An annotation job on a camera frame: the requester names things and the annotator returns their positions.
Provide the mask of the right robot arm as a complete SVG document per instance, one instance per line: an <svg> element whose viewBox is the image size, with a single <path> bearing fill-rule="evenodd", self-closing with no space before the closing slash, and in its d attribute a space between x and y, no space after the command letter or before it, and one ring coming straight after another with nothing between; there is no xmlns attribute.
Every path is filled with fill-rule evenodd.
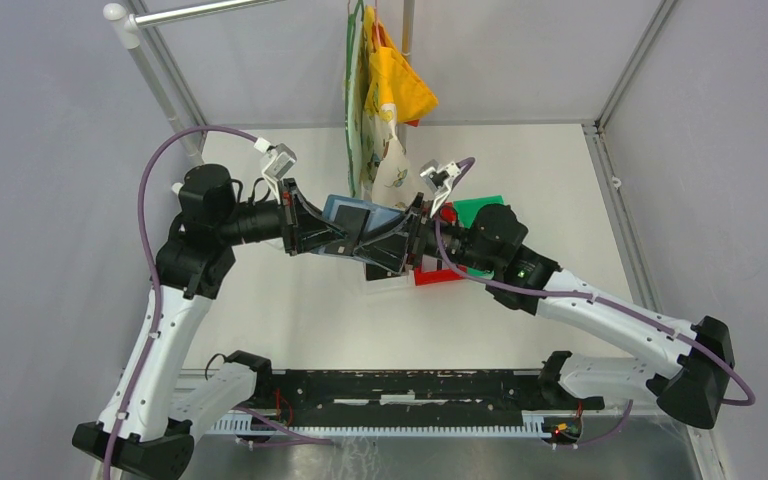
<svg viewBox="0 0 768 480"><path fill-rule="evenodd" d="M562 322L625 352L623 358L553 353L537 382L545 405L562 408L591 397L651 402L677 421L710 430L721 408L732 404L727 389L738 376L723 321L665 316L600 290L527 247L528 229L510 206L484 205L469 225L447 221L422 199L402 209L370 202L356 209L362 221L354 256L388 270L436 257L502 306Z"/></svg>

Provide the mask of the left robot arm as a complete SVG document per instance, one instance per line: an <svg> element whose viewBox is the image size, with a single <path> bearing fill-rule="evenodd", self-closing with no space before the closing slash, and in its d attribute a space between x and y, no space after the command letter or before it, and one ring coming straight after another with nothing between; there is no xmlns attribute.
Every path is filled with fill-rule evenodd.
<svg viewBox="0 0 768 480"><path fill-rule="evenodd" d="M278 183L273 200L244 199L229 170L205 164L190 170L177 194L180 211L166 242L147 254L151 290L124 373L99 418L78 425L75 448L96 458L104 475L178 479L200 439L228 412L275 402L276 430L289 402L269 359L243 351L182 399L174 396L194 337L235 263L234 248L278 240L288 253L314 253L355 236L327 218L296 183Z"/></svg>

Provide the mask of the blue card holder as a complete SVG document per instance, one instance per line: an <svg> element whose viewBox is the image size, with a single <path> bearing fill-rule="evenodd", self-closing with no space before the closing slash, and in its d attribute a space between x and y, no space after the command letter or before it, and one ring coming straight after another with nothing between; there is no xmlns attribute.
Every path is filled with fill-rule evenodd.
<svg viewBox="0 0 768 480"><path fill-rule="evenodd" d="M349 246L355 246L360 240L374 231L398 219L402 210L382 206L369 201L340 195L329 195L323 209L326 220L346 231L335 246L322 246L314 251L318 255L346 256Z"/></svg>

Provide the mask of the black card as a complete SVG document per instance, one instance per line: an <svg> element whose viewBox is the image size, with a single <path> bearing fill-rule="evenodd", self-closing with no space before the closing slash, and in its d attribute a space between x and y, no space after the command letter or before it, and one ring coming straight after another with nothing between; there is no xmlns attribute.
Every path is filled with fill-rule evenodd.
<svg viewBox="0 0 768 480"><path fill-rule="evenodd" d="M344 241L355 244L362 236L370 216L370 211L364 206L341 204L334 212L334 223L344 231Z"/></svg>

